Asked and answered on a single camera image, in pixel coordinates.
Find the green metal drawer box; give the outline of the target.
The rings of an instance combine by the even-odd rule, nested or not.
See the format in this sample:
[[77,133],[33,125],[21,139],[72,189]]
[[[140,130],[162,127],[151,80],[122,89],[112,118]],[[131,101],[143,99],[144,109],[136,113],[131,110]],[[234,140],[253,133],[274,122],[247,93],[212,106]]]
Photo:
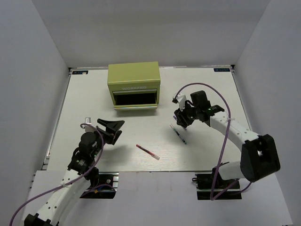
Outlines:
[[108,66],[107,85],[116,111],[157,109],[160,83],[158,62]]

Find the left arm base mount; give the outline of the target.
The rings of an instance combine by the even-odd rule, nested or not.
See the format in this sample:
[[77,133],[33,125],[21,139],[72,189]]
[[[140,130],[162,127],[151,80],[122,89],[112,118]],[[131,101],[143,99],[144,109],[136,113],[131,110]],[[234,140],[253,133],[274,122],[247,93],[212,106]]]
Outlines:
[[113,199],[118,189],[118,172],[99,172],[81,199]]

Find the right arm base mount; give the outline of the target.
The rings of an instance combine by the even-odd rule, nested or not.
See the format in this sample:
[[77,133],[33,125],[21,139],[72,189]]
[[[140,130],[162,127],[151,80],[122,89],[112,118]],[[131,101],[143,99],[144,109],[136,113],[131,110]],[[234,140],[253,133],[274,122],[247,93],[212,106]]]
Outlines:
[[[192,183],[196,185],[198,200],[210,200],[210,193],[213,181],[213,174],[211,173],[198,173],[192,178]],[[226,192],[217,197],[217,200],[241,200],[240,184],[234,179],[222,180],[218,175],[217,181],[214,187],[213,197],[220,193],[223,189],[227,188],[233,182],[235,184],[229,188]]]

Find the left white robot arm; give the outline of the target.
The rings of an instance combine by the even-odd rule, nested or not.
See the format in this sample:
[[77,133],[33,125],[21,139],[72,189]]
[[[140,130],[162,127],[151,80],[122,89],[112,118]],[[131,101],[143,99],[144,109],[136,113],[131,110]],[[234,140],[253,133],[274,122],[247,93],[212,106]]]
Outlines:
[[100,182],[96,164],[102,156],[104,146],[117,142],[125,122],[102,119],[97,122],[104,129],[89,123],[81,124],[85,133],[81,135],[78,147],[72,153],[71,162],[60,185],[48,192],[50,198],[35,214],[26,216],[25,226],[61,226],[82,196],[98,191],[116,192],[113,185]]

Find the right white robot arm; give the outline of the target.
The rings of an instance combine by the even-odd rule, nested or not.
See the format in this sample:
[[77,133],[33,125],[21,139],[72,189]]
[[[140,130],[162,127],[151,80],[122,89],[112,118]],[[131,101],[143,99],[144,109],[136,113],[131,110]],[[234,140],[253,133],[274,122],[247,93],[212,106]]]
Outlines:
[[199,120],[222,133],[241,152],[239,161],[226,163],[213,174],[212,181],[222,188],[230,179],[245,178],[256,182],[280,170],[276,144],[272,136],[259,135],[230,119],[219,105],[211,105],[204,91],[191,94],[188,100],[184,94],[173,97],[179,108],[175,111],[177,125],[184,128]]

